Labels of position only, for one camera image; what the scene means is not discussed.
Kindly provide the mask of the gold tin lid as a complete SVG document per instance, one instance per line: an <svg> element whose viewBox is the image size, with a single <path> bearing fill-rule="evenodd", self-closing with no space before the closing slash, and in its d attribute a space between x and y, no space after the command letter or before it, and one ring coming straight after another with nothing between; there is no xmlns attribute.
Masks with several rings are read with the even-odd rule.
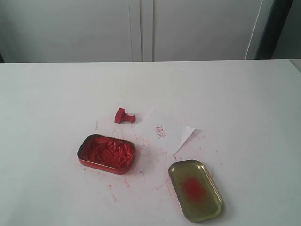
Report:
<svg viewBox="0 0 301 226"><path fill-rule="evenodd" d="M190 222L201 223L223 213L222 197L203 163L175 162L168 174L182 212Z"/></svg>

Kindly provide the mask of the white paper sheet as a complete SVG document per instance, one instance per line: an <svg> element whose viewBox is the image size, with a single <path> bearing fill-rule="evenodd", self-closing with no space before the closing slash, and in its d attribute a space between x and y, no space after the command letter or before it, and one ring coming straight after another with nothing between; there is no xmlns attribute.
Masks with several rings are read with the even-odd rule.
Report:
<svg viewBox="0 0 301 226"><path fill-rule="evenodd" d="M156 109L152 109L137 125L133 132L151 144L175 154L187 141L195 128L184 126Z"/></svg>

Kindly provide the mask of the red plastic stamp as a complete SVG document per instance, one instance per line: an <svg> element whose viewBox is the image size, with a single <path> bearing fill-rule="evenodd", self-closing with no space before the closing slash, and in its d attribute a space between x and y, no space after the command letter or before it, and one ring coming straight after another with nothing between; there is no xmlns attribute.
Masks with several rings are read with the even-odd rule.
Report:
<svg viewBox="0 0 301 226"><path fill-rule="evenodd" d="M128 115L125 112L124 108L119 108L116 112L115 117L114 117L114 122L117 123L117 124L121 124L125 121L133 123L135 121L135 116L134 115Z"/></svg>

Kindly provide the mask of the red ink tin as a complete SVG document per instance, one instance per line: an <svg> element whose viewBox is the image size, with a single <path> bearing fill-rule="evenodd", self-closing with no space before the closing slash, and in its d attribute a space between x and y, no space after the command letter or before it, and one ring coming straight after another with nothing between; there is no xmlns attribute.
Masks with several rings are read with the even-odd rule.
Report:
<svg viewBox="0 0 301 226"><path fill-rule="evenodd" d="M118 175L130 170L135 155L132 142L99 134L88 136L77 151L82 165Z"/></svg>

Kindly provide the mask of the dark post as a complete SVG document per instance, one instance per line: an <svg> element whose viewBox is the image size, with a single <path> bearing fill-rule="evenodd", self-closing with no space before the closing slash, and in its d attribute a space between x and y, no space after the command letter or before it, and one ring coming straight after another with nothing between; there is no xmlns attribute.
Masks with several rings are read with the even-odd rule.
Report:
<svg viewBox="0 0 301 226"><path fill-rule="evenodd" d="M255 60L272 59L293 0L274 0L263 30Z"/></svg>

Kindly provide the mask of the white cabinet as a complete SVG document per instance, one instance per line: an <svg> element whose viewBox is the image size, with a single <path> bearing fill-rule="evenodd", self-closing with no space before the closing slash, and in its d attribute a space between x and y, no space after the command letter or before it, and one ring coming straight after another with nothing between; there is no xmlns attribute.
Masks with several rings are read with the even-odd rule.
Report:
<svg viewBox="0 0 301 226"><path fill-rule="evenodd" d="M271 0L3 0L8 63L254 59Z"/></svg>

